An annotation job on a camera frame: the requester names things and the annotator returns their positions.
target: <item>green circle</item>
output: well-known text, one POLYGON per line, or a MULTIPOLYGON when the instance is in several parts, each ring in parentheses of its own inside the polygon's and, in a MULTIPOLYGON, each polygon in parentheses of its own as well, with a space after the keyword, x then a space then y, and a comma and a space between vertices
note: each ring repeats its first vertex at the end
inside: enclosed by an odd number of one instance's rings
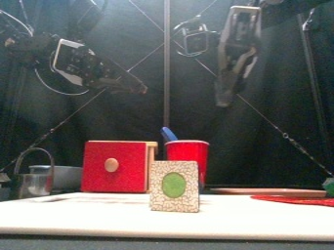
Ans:
POLYGON ((179 198, 186 192, 187 182, 179 173, 169 173, 162 180, 162 191, 170 198, 179 198))

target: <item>metal rod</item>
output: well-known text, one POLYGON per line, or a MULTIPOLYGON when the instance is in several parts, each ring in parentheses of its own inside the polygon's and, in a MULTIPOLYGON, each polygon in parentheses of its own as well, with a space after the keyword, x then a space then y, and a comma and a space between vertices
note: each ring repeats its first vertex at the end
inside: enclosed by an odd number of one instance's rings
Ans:
POLYGON ((317 79, 317 72, 314 67, 314 58, 313 58, 313 52, 310 47, 310 41, 309 41, 309 34, 308 30, 304 29, 304 14, 298 14, 298 21, 300 21, 300 27, 301 27, 301 36, 302 36, 302 42, 305 47, 305 55, 306 55, 306 66, 308 66, 308 73, 309 73, 309 80, 310 80, 310 89, 313 93, 313 101, 314 101, 314 107, 317 112, 317 122, 318 122, 318 128, 320 128, 320 136, 322 141, 322 149, 324 153, 328 159, 328 163, 332 166, 333 171, 333 153, 332 153, 332 145, 329 141, 329 131, 326 127, 326 118, 324 113, 324 106, 322 106, 322 99, 321 99, 321 93, 320 93, 320 86, 318 86, 318 79, 317 79))
POLYGON ((171 3, 170 0, 165 0, 165 94, 163 94, 163 126, 170 127, 170 69, 171 69, 171 3))

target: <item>red box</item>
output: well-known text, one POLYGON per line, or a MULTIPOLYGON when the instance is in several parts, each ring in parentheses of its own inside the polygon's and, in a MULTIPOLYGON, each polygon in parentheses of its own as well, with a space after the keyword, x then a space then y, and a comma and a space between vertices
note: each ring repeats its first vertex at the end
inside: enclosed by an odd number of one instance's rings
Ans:
POLYGON ((147 192, 157 142, 89 141, 85 145, 82 191, 147 192))

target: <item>metal pole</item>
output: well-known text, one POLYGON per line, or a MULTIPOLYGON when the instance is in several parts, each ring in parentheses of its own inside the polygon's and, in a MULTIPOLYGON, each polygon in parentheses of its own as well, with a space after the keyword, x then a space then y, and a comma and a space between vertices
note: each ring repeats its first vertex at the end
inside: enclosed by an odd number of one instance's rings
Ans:
POLYGON ((163 126, 170 126, 170 62, 171 62, 171 55, 170 55, 170 39, 171 39, 171 32, 170 32, 170 24, 171 24, 171 3, 170 0, 165 0, 165 108, 163 108, 163 126))

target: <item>speckled block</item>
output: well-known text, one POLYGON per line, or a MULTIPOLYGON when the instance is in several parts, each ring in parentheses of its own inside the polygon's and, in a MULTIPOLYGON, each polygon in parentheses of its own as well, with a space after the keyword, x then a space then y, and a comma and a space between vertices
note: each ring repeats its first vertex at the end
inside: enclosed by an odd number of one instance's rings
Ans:
POLYGON ((155 161, 150 172, 150 207, 154 211, 199 211, 195 161, 155 161))

